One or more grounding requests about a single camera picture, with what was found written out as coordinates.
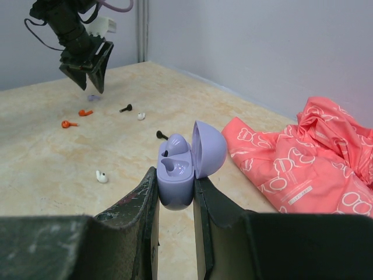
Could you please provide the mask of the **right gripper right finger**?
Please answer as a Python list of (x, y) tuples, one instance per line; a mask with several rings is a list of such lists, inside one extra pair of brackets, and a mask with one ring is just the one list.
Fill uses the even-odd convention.
[(372, 219), (257, 213), (194, 181), (199, 279), (371, 279)]

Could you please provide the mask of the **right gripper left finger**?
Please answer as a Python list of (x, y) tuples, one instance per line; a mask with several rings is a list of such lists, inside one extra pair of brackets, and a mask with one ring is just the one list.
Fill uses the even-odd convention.
[(156, 169), (96, 216), (3, 216), (2, 279), (156, 279)]

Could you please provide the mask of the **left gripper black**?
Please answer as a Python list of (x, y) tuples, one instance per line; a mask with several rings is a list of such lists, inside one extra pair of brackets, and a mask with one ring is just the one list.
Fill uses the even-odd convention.
[(82, 90), (86, 90), (87, 75), (99, 93), (104, 92), (105, 72), (114, 43), (100, 35), (94, 36), (82, 31), (75, 38), (71, 34), (59, 36), (64, 46), (61, 53), (59, 70), (74, 81)]

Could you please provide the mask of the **purple earbud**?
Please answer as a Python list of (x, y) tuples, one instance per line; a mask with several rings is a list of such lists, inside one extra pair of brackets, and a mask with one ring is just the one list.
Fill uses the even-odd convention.
[(91, 94), (87, 97), (88, 101), (93, 102), (93, 101), (98, 101), (101, 99), (101, 96)]
[(188, 143), (185, 138), (180, 134), (172, 134), (166, 142), (163, 156), (170, 157), (180, 155), (186, 153), (188, 150)]

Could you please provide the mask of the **purple earbud charging case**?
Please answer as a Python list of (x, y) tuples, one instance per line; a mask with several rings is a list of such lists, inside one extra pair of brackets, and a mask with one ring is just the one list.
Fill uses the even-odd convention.
[(165, 208), (180, 211), (189, 207), (193, 200), (194, 181), (222, 167), (227, 156), (227, 142), (220, 131), (202, 121), (195, 121), (192, 142), (187, 142), (186, 153), (164, 157), (166, 142), (160, 145), (157, 159), (160, 201)]

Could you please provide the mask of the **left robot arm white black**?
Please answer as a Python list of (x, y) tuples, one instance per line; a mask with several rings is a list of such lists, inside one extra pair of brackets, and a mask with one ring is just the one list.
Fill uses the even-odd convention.
[(98, 1), (36, 1), (30, 16), (49, 25), (64, 47), (59, 70), (82, 90), (90, 79), (99, 93), (104, 92), (104, 78), (114, 44), (103, 35), (89, 34), (84, 24), (98, 16)]

